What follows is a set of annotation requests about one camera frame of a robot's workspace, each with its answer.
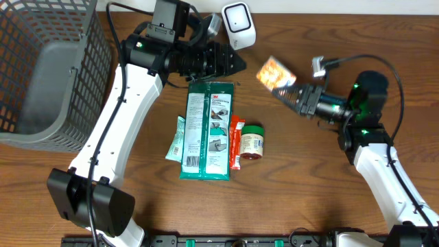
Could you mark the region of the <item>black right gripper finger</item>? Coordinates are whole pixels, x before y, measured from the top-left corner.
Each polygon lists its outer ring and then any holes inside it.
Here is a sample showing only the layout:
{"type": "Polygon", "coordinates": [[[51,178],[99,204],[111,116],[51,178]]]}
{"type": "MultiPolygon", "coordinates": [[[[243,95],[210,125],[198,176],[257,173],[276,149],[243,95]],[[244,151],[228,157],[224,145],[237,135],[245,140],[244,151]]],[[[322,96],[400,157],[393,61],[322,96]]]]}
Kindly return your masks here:
{"type": "Polygon", "coordinates": [[[300,112],[299,105],[298,105],[298,101],[300,99],[298,98],[297,93],[273,92],[272,94],[273,94],[273,96],[275,96],[276,99],[281,101],[284,105],[289,107],[295,113],[300,112]]]}
{"type": "Polygon", "coordinates": [[[272,89],[272,94],[275,96],[284,96],[289,94],[297,94],[302,89],[302,86],[290,85],[290,86],[282,86],[272,89]]]}

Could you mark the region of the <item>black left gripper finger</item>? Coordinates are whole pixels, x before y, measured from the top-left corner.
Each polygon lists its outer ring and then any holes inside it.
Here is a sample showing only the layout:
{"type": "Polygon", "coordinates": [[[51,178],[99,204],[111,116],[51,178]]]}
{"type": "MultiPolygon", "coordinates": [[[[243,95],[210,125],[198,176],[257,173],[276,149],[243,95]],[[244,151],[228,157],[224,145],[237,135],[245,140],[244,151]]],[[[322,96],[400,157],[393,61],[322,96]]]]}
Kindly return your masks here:
{"type": "Polygon", "coordinates": [[[230,63],[225,68],[224,76],[227,77],[239,73],[241,71],[244,71],[246,70],[246,67],[247,67],[246,63],[242,61],[230,63]]]}
{"type": "Polygon", "coordinates": [[[243,64],[242,57],[232,48],[230,44],[224,45],[224,58],[226,64],[243,64]]]}

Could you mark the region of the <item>orange snack packet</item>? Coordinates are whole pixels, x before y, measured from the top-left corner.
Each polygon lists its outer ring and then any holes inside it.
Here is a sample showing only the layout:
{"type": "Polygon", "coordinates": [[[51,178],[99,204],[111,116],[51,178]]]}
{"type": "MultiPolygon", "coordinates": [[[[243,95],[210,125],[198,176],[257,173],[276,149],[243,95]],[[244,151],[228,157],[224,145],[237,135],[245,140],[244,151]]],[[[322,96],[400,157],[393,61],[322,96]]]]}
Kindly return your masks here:
{"type": "Polygon", "coordinates": [[[268,58],[256,77],[269,91],[292,86],[296,82],[296,76],[274,56],[268,58]]]}

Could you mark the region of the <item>green-lidded seasoning jar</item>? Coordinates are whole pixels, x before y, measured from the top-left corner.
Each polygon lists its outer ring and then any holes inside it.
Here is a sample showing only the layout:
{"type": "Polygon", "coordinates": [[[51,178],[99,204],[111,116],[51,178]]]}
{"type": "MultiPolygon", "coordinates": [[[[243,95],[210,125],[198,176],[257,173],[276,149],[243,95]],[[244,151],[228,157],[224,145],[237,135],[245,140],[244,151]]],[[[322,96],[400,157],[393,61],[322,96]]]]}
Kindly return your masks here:
{"type": "Polygon", "coordinates": [[[262,158],[264,134],[261,126],[244,126],[241,130],[240,157],[248,160],[262,158]]]}

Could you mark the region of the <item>pale green wet wipes pack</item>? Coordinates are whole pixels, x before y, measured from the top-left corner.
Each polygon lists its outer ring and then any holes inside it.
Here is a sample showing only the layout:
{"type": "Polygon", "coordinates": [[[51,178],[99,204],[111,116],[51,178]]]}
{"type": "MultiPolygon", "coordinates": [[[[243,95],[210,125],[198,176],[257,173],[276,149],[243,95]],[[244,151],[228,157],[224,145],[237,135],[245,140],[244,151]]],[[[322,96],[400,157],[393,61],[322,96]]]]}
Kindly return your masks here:
{"type": "Polygon", "coordinates": [[[165,156],[167,160],[181,162],[184,135],[185,135],[185,119],[181,116],[178,116],[176,133],[169,147],[168,153],[165,156]]]}

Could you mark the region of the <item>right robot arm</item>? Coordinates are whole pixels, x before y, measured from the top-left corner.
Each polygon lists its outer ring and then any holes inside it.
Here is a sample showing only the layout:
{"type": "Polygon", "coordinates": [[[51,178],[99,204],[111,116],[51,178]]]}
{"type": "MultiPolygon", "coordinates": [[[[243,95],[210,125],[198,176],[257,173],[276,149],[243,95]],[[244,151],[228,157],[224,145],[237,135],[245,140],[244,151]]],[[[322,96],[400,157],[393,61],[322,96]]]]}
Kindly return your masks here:
{"type": "Polygon", "coordinates": [[[384,242],[355,229],[336,230],[321,237],[320,246],[438,245],[438,214],[416,190],[380,122],[388,96],[384,75],[361,72],[346,99],[311,84],[274,87],[272,94],[298,115],[339,125],[339,147],[368,184],[389,229],[384,242]]]}

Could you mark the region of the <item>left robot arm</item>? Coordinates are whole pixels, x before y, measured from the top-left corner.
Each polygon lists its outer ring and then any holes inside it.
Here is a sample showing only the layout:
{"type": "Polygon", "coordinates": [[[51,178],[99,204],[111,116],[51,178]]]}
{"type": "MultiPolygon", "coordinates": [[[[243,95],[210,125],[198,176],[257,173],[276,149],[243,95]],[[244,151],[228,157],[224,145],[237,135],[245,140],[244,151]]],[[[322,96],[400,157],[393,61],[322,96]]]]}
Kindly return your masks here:
{"type": "Polygon", "coordinates": [[[93,131],[67,171],[53,169],[47,188],[60,216],[92,233],[92,246],[142,246],[145,231],[133,220],[135,199],[121,190],[128,157],[147,112],[170,73],[192,84],[243,71],[229,44],[196,45],[131,34],[93,131]]]}

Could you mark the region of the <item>white barcode scanner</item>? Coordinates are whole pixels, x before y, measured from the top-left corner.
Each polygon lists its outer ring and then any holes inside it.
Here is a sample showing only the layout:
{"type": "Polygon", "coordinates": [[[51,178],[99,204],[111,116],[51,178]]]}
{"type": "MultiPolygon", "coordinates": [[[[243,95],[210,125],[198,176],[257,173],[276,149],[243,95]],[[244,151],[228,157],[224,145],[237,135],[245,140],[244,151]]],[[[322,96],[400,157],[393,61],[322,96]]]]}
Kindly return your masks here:
{"type": "Polygon", "coordinates": [[[256,29],[250,8],[242,1],[225,5],[222,18],[230,45],[234,50],[251,47],[256,42],[256,29]]]}

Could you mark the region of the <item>green 3M gloves package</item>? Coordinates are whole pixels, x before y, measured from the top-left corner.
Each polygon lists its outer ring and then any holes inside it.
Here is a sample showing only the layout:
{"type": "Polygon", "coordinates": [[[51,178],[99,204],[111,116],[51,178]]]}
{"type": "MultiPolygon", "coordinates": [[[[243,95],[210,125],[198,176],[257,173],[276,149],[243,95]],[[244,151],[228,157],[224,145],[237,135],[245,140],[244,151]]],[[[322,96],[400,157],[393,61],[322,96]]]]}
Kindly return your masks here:
{"type": "Polygon", "coordinates": [[[229,179],[229,128],[234,89],[230,82],[189,86],[181,179],[229,179]]]}

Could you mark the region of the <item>red white sachet stick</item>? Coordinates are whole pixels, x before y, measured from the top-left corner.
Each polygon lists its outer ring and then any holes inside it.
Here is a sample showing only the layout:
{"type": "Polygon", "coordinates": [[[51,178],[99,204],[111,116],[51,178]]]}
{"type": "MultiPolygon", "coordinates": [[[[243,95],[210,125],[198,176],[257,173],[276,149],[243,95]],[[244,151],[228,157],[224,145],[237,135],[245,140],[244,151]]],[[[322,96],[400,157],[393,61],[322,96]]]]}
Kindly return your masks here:
{"type": "Polygon", "coordinates": [[[241,131],[245,126],[245,119],[241,119],[237,115],[231,116],[230,122],[230,148],[229,148],[229,167],[233,170],[240,170],[240,141],[241,141],[241,131]]]}

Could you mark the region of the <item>grey plastic mesh basket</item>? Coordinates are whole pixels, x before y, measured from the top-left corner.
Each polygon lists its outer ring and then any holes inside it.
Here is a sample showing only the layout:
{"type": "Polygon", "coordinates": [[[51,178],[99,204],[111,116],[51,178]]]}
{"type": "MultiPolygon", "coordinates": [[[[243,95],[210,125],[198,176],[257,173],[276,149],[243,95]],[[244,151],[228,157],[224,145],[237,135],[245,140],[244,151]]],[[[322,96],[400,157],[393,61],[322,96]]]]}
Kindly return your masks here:
{"type": "Polygon", "coordinates": [[[87,0],[1,2],[1,143],[78,152],[102,110],[112,53],[87,0]]]}

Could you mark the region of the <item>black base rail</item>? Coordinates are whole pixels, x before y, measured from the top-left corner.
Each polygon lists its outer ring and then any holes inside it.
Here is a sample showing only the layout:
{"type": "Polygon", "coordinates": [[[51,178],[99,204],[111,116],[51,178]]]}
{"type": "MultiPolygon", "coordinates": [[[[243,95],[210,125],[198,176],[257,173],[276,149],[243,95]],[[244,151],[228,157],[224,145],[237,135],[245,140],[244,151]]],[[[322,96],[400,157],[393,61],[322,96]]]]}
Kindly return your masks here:
{"type": "Polygon", "coordinates": [[[299,233],[291,237],[176,237],[156,235],[144,239],[140,247],[289,247],[289,246],[434,246],[426,239],[414,237],[367,236],[363,233],[340,233],[338,236],[311,236],[299,233]]]}

